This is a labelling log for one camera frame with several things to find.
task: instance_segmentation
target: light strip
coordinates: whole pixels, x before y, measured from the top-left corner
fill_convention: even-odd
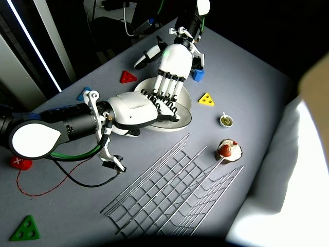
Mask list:
[[[21,28],[23,29],[23,31],[24,31],[24,33],[25,33],[27,39],[30,41],[32,47],[34,48],[35,53],[36,53],[37,56],[39,57],[39,59],[40,59],[40,61],[42,62],[43,66],[45,67],[45,69],[47,70],[47,72],[48,72],[49,76],[51,77],[53,83],[54,83],[55,86],[57,87],[58,91],[61,92],[62,90],[61,90],[60,86],[59,86],[58,83],[56,82],[56,79],[55,79],[54,76],[52,75],[50,69],[48,68],[48,66],[47,66],[47,64],[46,64],[46,62],[45,62],[45,60],[44,60],[43,57],[41,56],[41,54],[40,54],[38,48],[36,47],[36,45],[35,45],[35,43],[34,43],[32,37],[30,36],[29,32],[27,31],[27,29],[26,29],[26,27],[25,27],[25,25],[24,25],[24,23],[23,23],[23,21],[22,21],[20,15],[19,15],[18,12],[16,11],[16,9],[15,9],[14,5],[12,4],[11,0],[7,0],[7,3],[9,4],[9,6],[10,6],[12,12],[14,13],[15,17],[17,18],[17,20],[18,20],[18,22],[19,22]]]

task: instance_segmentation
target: gray table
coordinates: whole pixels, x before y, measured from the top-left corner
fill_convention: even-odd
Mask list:
[[[174,22],[169,23],[127,49],[44,103],[36,112],[79,103],[76,97],[85,86],[98,90],[100,99],[106,99],[133,90],[142,80],[154,77],[156,62],[138,71],[133,69],[133,64],[143,50],[156,44],[156,35],[172,43],[173,37],[168,35],[168,28],[173,25]],[[1,246],[96,246],[117,239],[113,234],[115,226],[99,211],[187,133],[191,134],[185,147],[188,154],[193,155],[208,145],[197,163],[213,164],[213,152],[223,138],[235,139],[243,148],[242,159],[220,166],[217,172],[224,174],[240,165],[245,165],[245,169],[196,232],[207,236],[226,235],[280,120],[290,80],[207,28],[198,48],[206,57],[204,79],[195,82],[190,76],[185,82],[193,101],[192,122],[184,130],[173,133],[142,129],[138,138],[113,134],[111,152],[124,157],[127,173],[110,184],[89,189],[68,180],[52,193],[31,198],[17,189],[15,180],[18,171],[8,165],[12,154],[0,148]],[[138,82],[121,84],[119,80],[123,70],[132,72]],[[210,93],[215,102],[214,107],[198,104],[197,101],[205,92]],[[220,127],[218,118],[222,111],[234,118],[232,128]],[[95,137],[89,136],[63,144],[58,152],[79,154],[90,150],[95,143]],[[69,170],[72,164],[65,164],[64,167]],[[74,172],[76,179],[89,184],[103,182],[111,175],[113,171],[102,167],[97,158]],[[63,177],[63,173],[51,161],[38,160],[33,162],[31,169],[22,172],[21,187],[29,193],[40,193],[57,185]],[[10,236],[27,215],[34,216],[41,239],[9,242]]]

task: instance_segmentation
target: wire rack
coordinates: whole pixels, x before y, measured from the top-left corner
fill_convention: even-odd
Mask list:
[[[240,166],[216,177],[223,161],[201,169],[183,148],[189,134],[157,160],[101,213],[127,238],[141,235],[191,236],[242,171]]]

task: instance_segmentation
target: robotic hand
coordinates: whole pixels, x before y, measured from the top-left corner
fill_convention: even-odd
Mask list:
[[[56,161],[80,161],[99,154],[103,166],[125,172],[122,157],[108,150],[109,135],[136,137],[139,128],[158,119],[170,120],[174,113],[166,105],[154,104],[140,92],[127,92],[99,101],[97,91],[85,91],[82,104],[36,113],[14,113],[0,105],[0,146],[29,160],[48,158]],[[97,146],[88,153],[68,156],[55,148],[87,135],[96,134]]]
[[[136,69],[144,68],[162,55],[151,94],[172,108],[191,69],[203,69],[205,66],[204,54],[195,43],[201,39],[204,18],[209,10],[209,0],[197,0],[195,5],[189,5],[178,17],[175,28],[169,29],[169,34],[176,36],[174,44],[167,45],[157,37],[158,45],[144,51],[144,56],[134,65]]]

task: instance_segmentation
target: cupcake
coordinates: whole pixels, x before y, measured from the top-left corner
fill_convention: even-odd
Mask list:
[[[218,161],[224,157],[222,164],[235,162],[242,157],[242,149],[236,141],[224,139],[216,150],[215,157]]]

